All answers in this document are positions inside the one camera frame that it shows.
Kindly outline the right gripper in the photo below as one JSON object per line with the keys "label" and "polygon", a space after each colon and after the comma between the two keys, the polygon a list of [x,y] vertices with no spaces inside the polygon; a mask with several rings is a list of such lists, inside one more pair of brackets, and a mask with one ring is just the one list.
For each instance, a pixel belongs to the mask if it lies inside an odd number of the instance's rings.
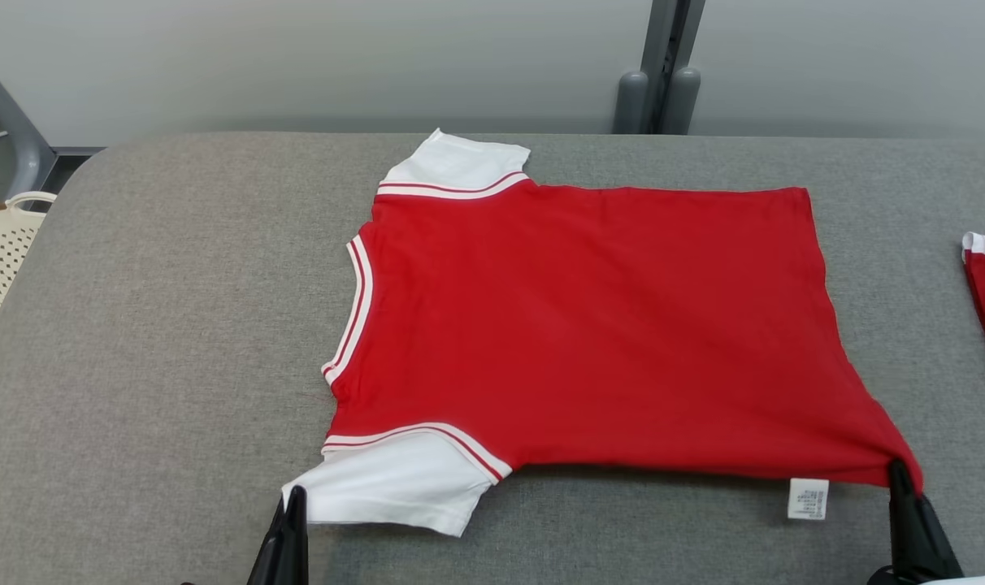
{"label": "right gripper", "polygon": [[965,571],[930,500],[919,495],[901,459],[887,466],[892,566],[876,570],[868,585],[985,585],[985,575]]}

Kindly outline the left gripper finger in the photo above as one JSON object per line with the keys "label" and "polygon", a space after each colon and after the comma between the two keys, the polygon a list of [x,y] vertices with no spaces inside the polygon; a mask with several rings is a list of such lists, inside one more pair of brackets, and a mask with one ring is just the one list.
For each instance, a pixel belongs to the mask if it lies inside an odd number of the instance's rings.
{"label": "left gripper finger", "polygon": [[287,542],[287,505],[280,499],[269,529],[263,537],[254,566],[248,577],[248,584],[282,584],[282,554]]}
{"label": "left gripper finger", "polygon": [[289,493],[284,524],[284,584],[308,584],[307,492],[294,486]]}

